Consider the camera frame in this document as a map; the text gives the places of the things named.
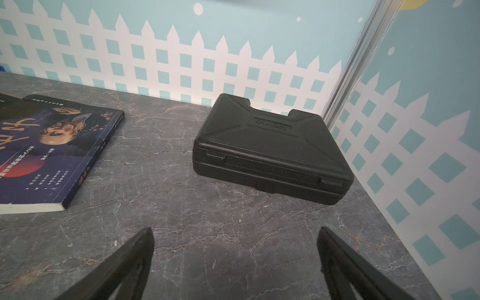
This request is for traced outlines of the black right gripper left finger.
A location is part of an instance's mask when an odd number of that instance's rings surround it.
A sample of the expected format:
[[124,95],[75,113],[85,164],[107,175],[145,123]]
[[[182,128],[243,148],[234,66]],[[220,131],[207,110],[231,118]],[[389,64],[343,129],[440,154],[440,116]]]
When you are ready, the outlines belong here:
[[155,237],[145,227],[128,239],[81,281],[57,297],[59,300],[140,300],[148,281]]

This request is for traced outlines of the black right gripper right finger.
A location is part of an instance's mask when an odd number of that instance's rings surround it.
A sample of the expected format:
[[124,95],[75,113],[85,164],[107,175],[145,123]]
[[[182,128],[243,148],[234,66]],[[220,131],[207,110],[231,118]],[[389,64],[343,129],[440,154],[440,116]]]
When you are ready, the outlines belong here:
[[330,228],[317,237],[321,272],[332,300],[412,300]]

